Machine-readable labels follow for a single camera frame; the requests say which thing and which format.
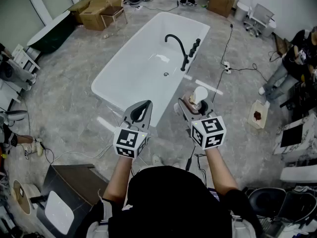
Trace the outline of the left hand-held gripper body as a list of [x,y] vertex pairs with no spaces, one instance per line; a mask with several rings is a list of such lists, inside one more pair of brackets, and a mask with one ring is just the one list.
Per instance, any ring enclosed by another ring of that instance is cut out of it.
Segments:
[[136,159],[148,143],[149,125],[149,122],[123,120],[114,131],[113,147],[116,155]]

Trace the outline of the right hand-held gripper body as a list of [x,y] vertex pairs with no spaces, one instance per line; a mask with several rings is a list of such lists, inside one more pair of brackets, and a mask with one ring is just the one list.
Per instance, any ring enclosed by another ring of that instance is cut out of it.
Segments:
[[204,116],[185,112],[184,118],[188,125],[187,132],[195,146],[207,150],[224,143],[227,130],[222,116],[217,116],[214,110],[207,111]]

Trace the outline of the white round-capped bottle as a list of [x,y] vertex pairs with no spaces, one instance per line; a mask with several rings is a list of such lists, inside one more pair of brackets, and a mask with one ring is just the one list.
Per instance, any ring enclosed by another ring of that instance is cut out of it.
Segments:
[[194,91],[188,91],[182,97],[186,107],[193,113],[197,113],[202,107],[202,101],[208,97],[208,91],[203,86],[198,86]]

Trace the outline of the white bathtub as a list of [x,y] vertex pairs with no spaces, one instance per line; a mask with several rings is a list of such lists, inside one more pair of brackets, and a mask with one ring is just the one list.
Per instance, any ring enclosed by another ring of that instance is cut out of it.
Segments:
[[210,26],[169,12],[160,12],[147,22],[112,57],[92,83],[92,91],[126,110],[144,100],[153,104],[150,125],[156,127],[194,57],[188,58],[185,71],[181,71],[183,54],[174,38],[183,43],[186,54],[196,39],[204,40]]

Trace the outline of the person's left forearm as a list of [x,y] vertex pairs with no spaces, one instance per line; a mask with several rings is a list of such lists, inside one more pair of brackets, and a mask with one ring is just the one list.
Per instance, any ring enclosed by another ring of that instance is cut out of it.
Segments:
[[103,194],[103,198],[113,201],[122,207],[125,201],[132,159],[119,157],[108,186]]

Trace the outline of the person's right forearm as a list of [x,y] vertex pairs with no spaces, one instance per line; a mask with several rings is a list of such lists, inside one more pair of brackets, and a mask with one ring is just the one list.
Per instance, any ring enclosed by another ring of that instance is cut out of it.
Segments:
[[231,190],[238,189],[238,184],[233,178],[219,150],[217,148],[210,148],[205,150],[205,154],[216,192],[220,195],[225,195]]

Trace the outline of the dark green bathtub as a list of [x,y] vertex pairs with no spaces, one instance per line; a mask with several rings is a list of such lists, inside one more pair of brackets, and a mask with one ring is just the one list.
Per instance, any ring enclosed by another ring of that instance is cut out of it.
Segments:
[[74,29],[75,19],[67,10],[35,34],[27,46],[46,54],[55,52]]

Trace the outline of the black curved faucet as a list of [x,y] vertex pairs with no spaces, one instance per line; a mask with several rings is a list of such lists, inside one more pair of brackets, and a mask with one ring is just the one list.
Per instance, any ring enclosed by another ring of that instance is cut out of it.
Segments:
[[181,66],[181,71],[185,71],[185,66],[189,63],[189,60],[188,60],[188,55],[185,52],[185,49],[184,49],[182,41],[177,36],[175,36],[173,34],[167,34],[165,36],[165,38],[164,38],[164,41],[166,43],[168,41],[168,38],[174,38],[179,43],[180,48],[181,48],[181,52],[183,54],[183,63],[182,63],[182,66]]

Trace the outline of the black phone with screen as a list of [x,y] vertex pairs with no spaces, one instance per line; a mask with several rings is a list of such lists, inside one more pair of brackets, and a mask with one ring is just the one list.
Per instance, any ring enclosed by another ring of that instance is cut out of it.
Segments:
[[208,190],[209,190],[209,192],[211,193],[211,195],[212,195],[217,201],[219,201],[219,196],[218,196],[216,190],[215,190],[214,188],[210,188],[210,187],[208,187]]

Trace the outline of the dark wooden cabinet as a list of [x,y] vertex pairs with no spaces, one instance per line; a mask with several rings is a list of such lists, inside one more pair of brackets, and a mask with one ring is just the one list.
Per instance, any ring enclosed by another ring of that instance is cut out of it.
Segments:
[[[38,203],[37,218],[55,238],[75,238],[77,228],[102,196],[108,180],[92,164],[50,165]],[[67,235],[60,233],[45,216],[50,191],[54,191],[73,211],[74,221]]]

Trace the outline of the person's black shirt torso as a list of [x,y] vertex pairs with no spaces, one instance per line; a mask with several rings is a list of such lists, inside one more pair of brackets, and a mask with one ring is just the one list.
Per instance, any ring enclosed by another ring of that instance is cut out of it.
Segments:
[[99,201],[74,238],[86,238],[90,225],[105,219],[105,206],[111,210],[107,238],[232,238],[235,215],[253,226],[257,238],[263,234],[245,193],[232,189],[215,198],[196,175],[171,166],[137,173],[123,208]]

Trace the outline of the marble cabinet with black sink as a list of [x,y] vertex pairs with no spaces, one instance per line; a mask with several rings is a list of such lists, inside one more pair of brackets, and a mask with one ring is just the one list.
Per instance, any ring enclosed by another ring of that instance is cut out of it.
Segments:
[[311,114],[280,128],[273,155],[284,162],[317,159],[317,117]]

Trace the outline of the black round basin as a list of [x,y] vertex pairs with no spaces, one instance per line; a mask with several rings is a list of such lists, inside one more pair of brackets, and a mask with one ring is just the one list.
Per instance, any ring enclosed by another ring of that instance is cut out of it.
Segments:
[[249,202],[256,215],[274,218],[280,212],[286,191],[281,188],[257,188],[249,195]]

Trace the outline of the white curved counter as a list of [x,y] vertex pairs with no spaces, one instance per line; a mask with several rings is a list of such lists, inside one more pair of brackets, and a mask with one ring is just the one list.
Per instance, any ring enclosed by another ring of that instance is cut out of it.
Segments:
[[283,168],[280,180],[293,183],[317,183],[317,165]]

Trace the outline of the white rectangular basin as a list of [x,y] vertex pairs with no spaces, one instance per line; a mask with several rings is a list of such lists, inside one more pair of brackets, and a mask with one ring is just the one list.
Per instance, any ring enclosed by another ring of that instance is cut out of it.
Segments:
[[68,234],[74,221],[73,211],[54,191],[48,195],[45,216],[63,235]]

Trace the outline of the white cylindrical bin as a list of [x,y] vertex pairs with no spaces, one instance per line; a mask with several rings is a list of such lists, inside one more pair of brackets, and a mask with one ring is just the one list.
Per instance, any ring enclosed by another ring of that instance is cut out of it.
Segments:
[[247,14],[249,12],[249,8],[250,8],[249,6],[247,6],[241,2],[237,2],[234,18],[238,21],[245,20]]

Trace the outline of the large cardboard box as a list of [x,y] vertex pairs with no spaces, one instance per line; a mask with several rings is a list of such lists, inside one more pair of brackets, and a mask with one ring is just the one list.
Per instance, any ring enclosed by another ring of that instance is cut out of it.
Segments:
[[88,30],[103,31],[105,26],[100,14],[108,6],[122,6],[122,0],[91,0],[89,7],[80,14],[84,27]]

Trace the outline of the tall cardboard box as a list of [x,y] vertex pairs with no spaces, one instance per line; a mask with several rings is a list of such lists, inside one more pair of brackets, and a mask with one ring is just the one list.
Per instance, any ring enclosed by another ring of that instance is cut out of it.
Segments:
[[235,0],[209,0],[207,10],[227,18]]

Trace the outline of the white office chair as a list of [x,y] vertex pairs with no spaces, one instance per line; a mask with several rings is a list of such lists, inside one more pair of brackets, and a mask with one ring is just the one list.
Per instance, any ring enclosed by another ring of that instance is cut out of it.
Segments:
[[253,34],[258,37],[262,34],[262,31],[268,27],[269,21],[273,16],[273,12],[258,3],[251,9],[248,20],[244,21],[243,25],[247,32],[253,32]]

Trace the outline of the flat cardboard box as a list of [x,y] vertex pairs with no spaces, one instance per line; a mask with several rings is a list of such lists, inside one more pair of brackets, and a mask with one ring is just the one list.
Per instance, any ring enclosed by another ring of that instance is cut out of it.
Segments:
[[79,0],[76,4],[68,9],[75,17],[77,24],[83,24],[80,14],[89,7],[90,2],[91,0]]

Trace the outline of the white small shelf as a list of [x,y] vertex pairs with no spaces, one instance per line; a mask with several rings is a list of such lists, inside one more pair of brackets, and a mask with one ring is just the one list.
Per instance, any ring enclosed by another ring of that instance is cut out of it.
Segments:
[[32,73],[35,69],[40,70],[41,68],[36,62],[24,51],[23,47],[18,44],[12,52],[13,60],[24,70]]

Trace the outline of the round wooden basin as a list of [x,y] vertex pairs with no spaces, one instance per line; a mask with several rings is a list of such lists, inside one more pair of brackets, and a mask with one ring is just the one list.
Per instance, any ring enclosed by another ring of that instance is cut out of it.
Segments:
[[30,185],[28,183],[21,183],[18,180],[14,180],[12,184],[12,195],[14,200],[18,203],[22,211],[26,215],[30,215],[31,206],[29,202]]

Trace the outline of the wooden frame stool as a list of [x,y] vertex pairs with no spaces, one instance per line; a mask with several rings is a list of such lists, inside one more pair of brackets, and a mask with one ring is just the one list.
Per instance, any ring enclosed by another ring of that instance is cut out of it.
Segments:
[[110,23],[108,23],[108,21],[110,19],[112,19],[114,25],[115,25],[115,28],[116,30],[118,31],[118,24],[117,24],[117,18],[118,16],[120,15],[124,15],[124,18],[125,18],[125,22],[126,24],[128,23],[128,20],[127,20],[127,17],[126,17],[126,13],[125,13],[125,10],[122,6],[108,6],[107,8],[105,8],[100,16],[101,16],[101,19],[102,19],[102,22],[105,26],[105,28],[108,27],[108,25],[110,25]]

